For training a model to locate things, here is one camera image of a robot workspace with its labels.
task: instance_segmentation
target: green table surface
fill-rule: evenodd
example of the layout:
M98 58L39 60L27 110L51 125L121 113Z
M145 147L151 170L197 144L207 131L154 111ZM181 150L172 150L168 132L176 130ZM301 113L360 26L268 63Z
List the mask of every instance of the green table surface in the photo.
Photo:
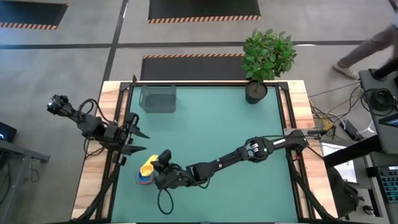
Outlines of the green table surface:
M172 151L171 162L182 167L210 162L242 146L254 136L281 135L276 89L256 105L244 98L243 86L178 86L174 113L146 113L139 105L141 87L134 87L130 110L140 116L141 131L150 139L134 138L147 150L127 158L121 168L112 222L297 222L285 150L264 162L239 162L217 172L210 186L169 189L171 215L157 208L154 183L136 184L139 168L153 154ZM160 203L170 210L169 196Z

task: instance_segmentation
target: potted plant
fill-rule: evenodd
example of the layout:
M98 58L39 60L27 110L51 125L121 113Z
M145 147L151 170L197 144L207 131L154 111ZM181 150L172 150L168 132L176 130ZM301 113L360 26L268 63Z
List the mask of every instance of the potted plant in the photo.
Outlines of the potted plant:
M250 80L245 87L248 103L258 103L267 95L264 80L274 80L292 68L297 54L291 37L285 38L284 34L276 34L272 29L265 34L254 30L252 36L246 39L242 69L247 71L246 79Z

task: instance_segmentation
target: orange and black striped edge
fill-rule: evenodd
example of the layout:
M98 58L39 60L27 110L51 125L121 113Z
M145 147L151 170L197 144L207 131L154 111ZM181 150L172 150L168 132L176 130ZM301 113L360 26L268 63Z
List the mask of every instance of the orange and black striped edge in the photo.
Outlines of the orange and black striped edge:
M250 21L259 20L261 16L205 16L184 18L150 19L150 24L176 23L176 22L214 22L214 21Z
M244 54L181 54L181 55L145 55L144 58L180 58L180 57L243 57Z
M37 1L36 3L46 3L46 4L59 4L56 2L40 2ZM18 29L46 29L46 30L55 30L58 26L53 25L42 25L42 24L20 24L16 22L0 22L0 27L3 28L18 28Z

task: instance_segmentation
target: gray concrete floor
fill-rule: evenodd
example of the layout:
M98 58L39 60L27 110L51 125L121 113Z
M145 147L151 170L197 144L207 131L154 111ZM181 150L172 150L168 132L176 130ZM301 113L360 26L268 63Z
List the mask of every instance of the gray concrete floor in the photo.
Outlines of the gray concrete floor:
M0 28L4 44L111 43L122 0L46 0L68 2L57 30ZM262 20L151 25L149 1L130 0L119 43L243 41L253 28L286 30L294 40L364 40L391 23L387 0L259 0ZM297 62L284 80L305 80L308 95L354 83L330 67L355 48L353 45L296 46ZM141 74L146 54L240 53L241 47L118 49L110 80L130 80ZM83 138L75 124L46 112L54 94L70 97L74 106L100 92L109 49L0 50L0 121L18 129L16 144L51 154L48 164L36 165L38 183L26 183L13 223L61 222L70 218L83 165ZM391 55L379 52L359 62L357 70L377 68ZM329 110L348 99L355 87L312 97L315 106ZM344 113L345 104L333 112ZM370 114L359 105L349 120L365 129ZM347 138L339 130L339 136Z

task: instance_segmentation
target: power strip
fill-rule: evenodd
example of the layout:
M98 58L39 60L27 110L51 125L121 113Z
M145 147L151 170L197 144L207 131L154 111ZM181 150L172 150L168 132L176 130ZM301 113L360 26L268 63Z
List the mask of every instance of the power strip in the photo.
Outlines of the power strip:
M350 121L346 121L345 123L346 129L344 129L344 123L340 121L340 127L346 132L346 134L354 141L360 141L363 139L362 134L358 134L358 130L351 124Z

